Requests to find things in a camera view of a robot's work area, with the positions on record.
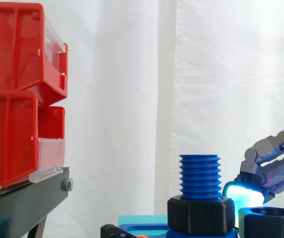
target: hex bolt head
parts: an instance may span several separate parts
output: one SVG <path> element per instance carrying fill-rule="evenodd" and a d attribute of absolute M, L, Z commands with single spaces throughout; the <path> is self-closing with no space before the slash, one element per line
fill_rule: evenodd
<path fill-rule="evenodd" d="M 73 179 L 72 178 L 67 178 L 64 182 L 64 190 L 66 192 L 71 192 L 73 189 Z"/>
<path fill-rule="evenodd" d="M 284 238 L 284 208 L 241 208 L 238 213 L 241 238 Z"/>
<path fill-rule="evenodd" d="M 234 202 L 220 197 L 216 201 L 191 201 L 180 196 L 168 201 L 168 226 L 188 236 L 225 236 L 235 225 Z"/>

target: metal shelf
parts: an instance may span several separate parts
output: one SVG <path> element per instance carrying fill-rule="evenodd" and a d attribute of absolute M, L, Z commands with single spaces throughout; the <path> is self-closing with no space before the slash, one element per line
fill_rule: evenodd
<path fill-rule="evenodd" d="M 69 168 L 39 183 L 0 190 L 0 238 L 41 238 L 47 215 L 68 197 Z"/>

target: red storage bin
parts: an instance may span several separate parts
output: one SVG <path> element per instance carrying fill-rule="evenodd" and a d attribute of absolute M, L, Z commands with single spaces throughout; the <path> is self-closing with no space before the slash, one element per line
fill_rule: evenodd
<path fill-rule="evenodd" d="M 0 90 L 33 91 L 43 105 L 66 98 L 67 53 L 43 6 L 0 2 Z"/>
<path fill-rule="evenodd" d="M 62 172 L 64 108 L 39 107 L 36 94 L 0 91 L 0 186 Z"/>

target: screw thread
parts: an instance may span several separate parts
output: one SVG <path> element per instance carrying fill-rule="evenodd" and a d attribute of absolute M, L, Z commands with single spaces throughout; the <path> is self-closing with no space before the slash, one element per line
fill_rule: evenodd
<path fill-rule="evenodd" d="M 217 155 L 180 155 L 182 169 L 181 198 L 187 200 L 218 200 L 221 196 Z"/>

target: black clamp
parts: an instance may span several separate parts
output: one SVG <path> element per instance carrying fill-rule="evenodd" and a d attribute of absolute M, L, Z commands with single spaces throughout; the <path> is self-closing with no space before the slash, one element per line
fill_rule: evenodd
<path fill-rule="evenodd" d="M 119 227 L 110 224 L 102 226 L 100 234 L 101 238 L 137 238 Z"/>

